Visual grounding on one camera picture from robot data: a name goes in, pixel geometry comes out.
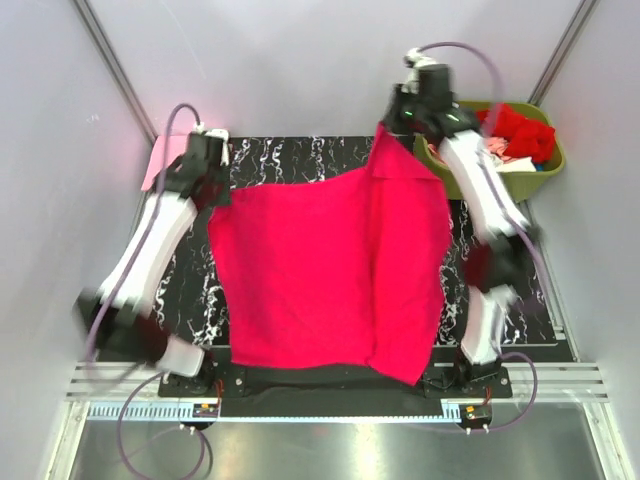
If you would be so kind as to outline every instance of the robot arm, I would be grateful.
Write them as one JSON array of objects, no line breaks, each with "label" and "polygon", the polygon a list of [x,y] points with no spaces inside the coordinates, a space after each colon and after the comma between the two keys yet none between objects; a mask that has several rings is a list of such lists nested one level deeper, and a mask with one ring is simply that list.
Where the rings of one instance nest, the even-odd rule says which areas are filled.
[{"label": "robot arm", "polygon": [[[164,191],[146,200],[142,219],[118,265],[97,292],[83,292],[78,298],[76,304],[89,331],[103,302],[126,273],[98,329],[98,349],[184,377],[206,377],[202,380],[212,384],[209,377],[213,368],[205,361],[205,351],[163,330],[153,317],[152,307],[173,252],[198,214],[212,204],[230,201],[228,140],[226,130],[205,131],[200,126],[189,135],[186,152],[167,169]],[[158,201],[160,208],[149,236],[131,269],[125,272]]]},{"label": "robot arm", "polygon": [[517,298],[513,287],[527,255],[514,224],[530,234],[533,229],[496,172],[475,113],[455,102],[449,68],[417,49],[405,62],[411,72],[395,86],[383,123],[396,135],[418,133],[438,147],[468,203],[479,240],[463,266],[469,316],[451,382],[464,386],[492,378],[500,369],[506,314]]}]

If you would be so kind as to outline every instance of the green basket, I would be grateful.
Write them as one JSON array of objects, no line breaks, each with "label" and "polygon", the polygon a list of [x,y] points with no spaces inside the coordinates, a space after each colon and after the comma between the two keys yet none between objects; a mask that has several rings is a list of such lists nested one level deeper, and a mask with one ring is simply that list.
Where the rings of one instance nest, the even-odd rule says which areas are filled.
[{"label": "green basket", "polygon": [[[474,111],[485,110],[490,106],[489,102],[461,101],[459,103]],[[508,103],[508,105],[527,118],[539,120],[546,125],[550,125],[549,118],[538,107],[528,103]],[[416,158],[423,162],[435,175],[440,177],[445,185],[448,198],[452,200],[463,199],[458,183],[453,177],[451,170],[441,161],[433,158],[433,155],[431,155],[429,151],[429,145],[424,137],[416,139],[414,152]],[[560,173],[564,168],[564,152],[557,141],[553,147],[551,158],[544,163],[543,168],[544,170],[539,172],[505,172],[500,174],[514,202],[521,202],[531,197],[544,182]]]}]

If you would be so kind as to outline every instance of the metal frame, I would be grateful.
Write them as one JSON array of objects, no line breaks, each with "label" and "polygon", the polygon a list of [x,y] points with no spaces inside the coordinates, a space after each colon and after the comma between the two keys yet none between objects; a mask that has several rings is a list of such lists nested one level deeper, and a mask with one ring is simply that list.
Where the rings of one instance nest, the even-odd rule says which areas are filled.
[{"label": "metal frame", "polygon": [[565,60],[567,59],[571,48],[578,40],[580,32],[586,25],[595,7],[600,0],[582,0],[576,9],[573,17],[569,21],[566,30],[562,34],[556,49],[554,50],[549,62],[545,66],[542,76],[533,89],[529,97],[529,103],[540,106],[544,96],[546,95],[553,80],[558,75]]},{"label": "metal frame", "polygon": [[[448,366],[449,364],[437,364],[436,366]],[[109,401],[111,403],[124,403],[133,389],[143,380],[155,375],[157,372],[151,368],[143,367],[135,370],[126,380],[117,386],[113,380],[130,370],[132,364],[120,362],[105,362],[96,364],[93,369],[93,378],[100,378],[105,385],[102,391],[96,390],[95,384],[88,380],[87,366],[84,363],[77,365],[73,379],[67,391],[66,420],[61,429],[53,457],[51,459],[47,480],[68,480],[72,473],[80,439],[85,423],[90,418],[89,412],[92,402]],[[526,403],[531,395],[533,383],[530,366],[526,363],[509,363],[505,365],[509,371],[514,396],[511,399],[494,399],[498,404]],[[536,403],[578,403],[581,404],[596,445],[597,454],[602,468],[608,480],[633,480],[635,477],[626,455],[624,445],[620,439],[614,417],[612,415],[606,388],[602,382],[600,371],[594,363],[538,363],[538,397]],[[157,396],[157,384],[144,388],[136,401],[141,404],[157,405],[158,402],[167,404],[189,404],[193,399],[159,398]],[[216,399],[200,399],[199,401],[215,403]],[[315,418],[315,422],[330,423],[454,423],[454,410],[458,404],[470,403],[468,399],[447,399],[443,402],[443,415],[441,419],[391,419],[385,417],[376,418]],[[260,422],[260,423],[303,423],[304,419],[282,418],[239,418],[227,419],[233,422]]]},{"label": "metal frame", "polygon": [[[92,41],[105,61],[105,65],[121,91],[142,132],[149,143],[153,145],[157,138],[157,132],[125,74],[104,28],[90,4],[90,0],[71,0],[71,3],[75,6],[81,21],[87,28]],[[531,94],[529,99],[530,103],[540,105],[566,60],[571,47],[575,44],[597,4],[598,0],[582,0],[580,2],[580,5],[576,9],[573,18]],[[529,206],[525,204],[523,210],[528,218],[532,219]],[[578,361],[578,349],[566,322],[566,312],[562,297],[555,288],[555,275],[553,270],[549,268],[548,256],[544,244],[541,250],[549,270],[551,281],[551,285],[543,286],[543,290],[549,313],[554,323],[556,338],[567,339],[575,359]],[[67,392],[67,398],[64,404],[65,419],[63,427],[59,431],[49,468],[47,469],[45,476],[47,480],[68,480],[70,478],[73,464],[78,449],[80,448],[82,432],[89,418],[92,402],[124,402],[131,391],[139,385],[142,380],[156,373],[153,370],[143,368],[135,371],[128,379],[119,385],[112,387],[112,383],[110,383],[108,379],[118,377],[130,366],[128,363],[98,364],[96,373],[99,375],[99,378],[107,379],[107,381],[104,382],[107,388],[103,391],[96,391],[95,385],[87,381],[86,365],[78,364]],[[437,366],[446,366],[446,364],[438,364]],[[507,368],[509,370],[514,396],[512,399],[494,399],[493,401],[495,403],[527,402],[531,394],[532,386],[532,374],[529,365],[525,363],[515,363],[508,364]],[[606,388],[602,383],[602,378],[597,366],[592,363],[542,363],[536,364],[536,368],[539,374],[537,402],[582,404],[606,478],[611,480],[634,479],[635,476],[620,438]],[[148,386],[140,392],[136,400],[147,404],[151,404],[151,402],[181,401],[181,399],[159,399],[156,389],[156,385]],[[469,401],[468,399],[448,399],[443,406],[446,408],[446,404],[448,404],[451,407],[455,407],[456,403],[469,403]],[[244,421],[255,421],[255,419],[244,419]],[[372,419],[371,421],[377,423],[380,419]]]}]

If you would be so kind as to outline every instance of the red cloth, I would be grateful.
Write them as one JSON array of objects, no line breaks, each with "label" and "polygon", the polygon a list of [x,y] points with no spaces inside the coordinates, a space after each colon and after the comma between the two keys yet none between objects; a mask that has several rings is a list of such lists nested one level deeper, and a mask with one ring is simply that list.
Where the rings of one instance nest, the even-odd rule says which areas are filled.
[{"label": "red cloth", "polygon": [[231,195],[209,237],[233,361],[369,365],[414,384],[444,302],[450,227],[440,180],[379,126],[365,167]]},{"label": "red cloth", "polygon": [[[481,122],[484,122],[487,114],[488,110],[477,113]],[[545,163],[553,153],[556,143],[555,132],[555,128],[527,118],[509,105],[502,105],[496,127],[490,135],[509,140],[504,155],[515,158],[531,157],[533,163]]]}]

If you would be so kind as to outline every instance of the ruler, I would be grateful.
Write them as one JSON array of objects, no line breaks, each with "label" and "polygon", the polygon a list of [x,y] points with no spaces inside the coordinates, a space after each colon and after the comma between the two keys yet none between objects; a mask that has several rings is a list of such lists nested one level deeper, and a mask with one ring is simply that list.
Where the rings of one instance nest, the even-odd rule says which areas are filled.
[{"label": "ruler", "polygon": [[[123,401],[92,402],[87,419],[116,421]],[[442,403],[442,414],[423,416],[342,417],[224,417],[222,404],[193,401],[131,402],[123,416],[127,422],[220,422],[220,423],[460,423],[460,405]]]}]

